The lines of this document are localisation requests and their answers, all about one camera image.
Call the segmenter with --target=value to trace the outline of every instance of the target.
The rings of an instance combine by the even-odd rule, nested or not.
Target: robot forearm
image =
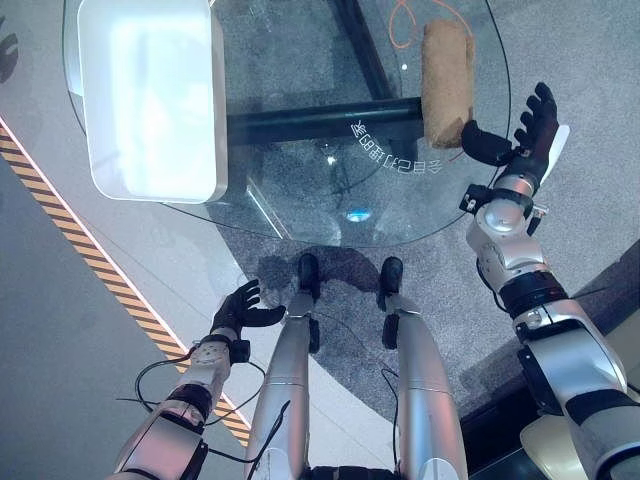
[[[536,401],[546,412],[566,416],[589,478],[608,478],[602,475],[614,467],[618,478],[634,478],[622,471],[638,461],[632,457],[640,448],[640,407],[626,395],[617,355],[568,298],[528,233],[534,218],[530,182],[502,177],[486,195],[486,203],[473,205],[467,242],[478,257],[478,273],[513,319]]]
[[[196,479],[207,456],[204,424],[230,372],[233,331],[216,330],[191,354],[178,385],[120,451],[116,473],[107,480]]]

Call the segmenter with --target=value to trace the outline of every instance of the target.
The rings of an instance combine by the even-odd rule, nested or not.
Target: brown sponge
[[[473,114],[473,37],[460,22],[434,20],[422,42],[424,136],[434,148],[460,146]]]

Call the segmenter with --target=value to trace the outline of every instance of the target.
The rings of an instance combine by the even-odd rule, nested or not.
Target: hazard stripe
[[[51,186],[51,183],[39,171],[37,165],[32,163],[33,160],[12,138],[1,118],[0,125],[0,155],[27,190],[31,192],[33,198],[42,206],[42,209],[73,245],[76,252],[82,256],[89,268],[102,280],[104,286],[115,296],[158,349],[168,359],[183,357],[186,353],[183,346],[178,344],[174,336],[164,327],[164,322],[156,316],[149,304],[137,292],[135,286],[124,277],[124,274],[119,273],[121,270],[112,259],[106,256],[107,254],[103,253],[104,250],[92,238],[88,230],[79,223],[77,216],[73,214],[73,211]],[[182,373],[189,368],[190,364],[190,360],[184,360],[175,366]],[[214,412],[221,417],[233,412],[233,409],[234,407],[224,398],[220,398]],[[242,446],[248,445],[250,425],[246,420],[236,413],[229,413],[222,420],[222,423],[227,426]]]

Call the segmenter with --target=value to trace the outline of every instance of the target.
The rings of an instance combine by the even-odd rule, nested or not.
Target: black glove
[[[526,175],[533,180],[537,190],[549,168],[549,151],[558,130],[558,109],[551,90],[544,83],[538,83],[535,92],[537,96],[531,95],[527,99],[532,113],[520,115],[526,131],[519,128],[514,133],[520,147],[501,176]]]
[[[240,338],[242,327],[268,327],[278,323],[286,308],[251,308],[260,303],[258,280],[252,280],[225,298],[222,307],[213,317],[213,326],[209,333],[221,327],[232,328]]]
[[[549,150],[558,130],[557,107],[549,87],[538,83],[536,95],[527,99],[532,113],[524,112],[521,128],[514,133],[519,147],[511,149],[511,142],[478,128],[475,120],[466,123],[462,130],[462,148],[471,158],[494,167],[504,167],[504,175],[525,175],[531,179],[534,191],[549,168]]]

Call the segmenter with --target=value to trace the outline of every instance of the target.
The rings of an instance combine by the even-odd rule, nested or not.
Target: white plastic container
[[[222,30],[207,0],[83,0],[91,174],[105,196],[202,203],[227,188]]]

